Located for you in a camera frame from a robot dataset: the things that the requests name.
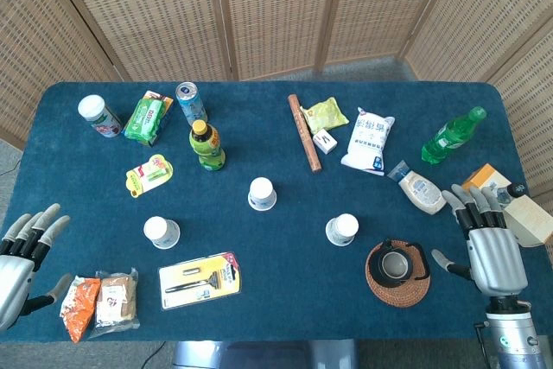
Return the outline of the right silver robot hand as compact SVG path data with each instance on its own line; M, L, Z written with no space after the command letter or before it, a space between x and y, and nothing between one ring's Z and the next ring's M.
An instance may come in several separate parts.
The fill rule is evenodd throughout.
M517 296L528 285L523 259L502 206L489 187L465 190L458 184L443 190L467 246L470 265L460 265L441 251L431 251L445 271L475 283L487 297Z

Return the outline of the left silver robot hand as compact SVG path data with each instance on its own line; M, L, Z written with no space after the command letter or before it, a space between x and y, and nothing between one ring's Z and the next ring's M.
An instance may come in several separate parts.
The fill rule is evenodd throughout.
M47 293L31 298L35 274L65 229L70 217L58 217L60 204L45 211L20 216L1 238L1 330L14 326L18 318L57 302L68 290L73 275L61 276Z

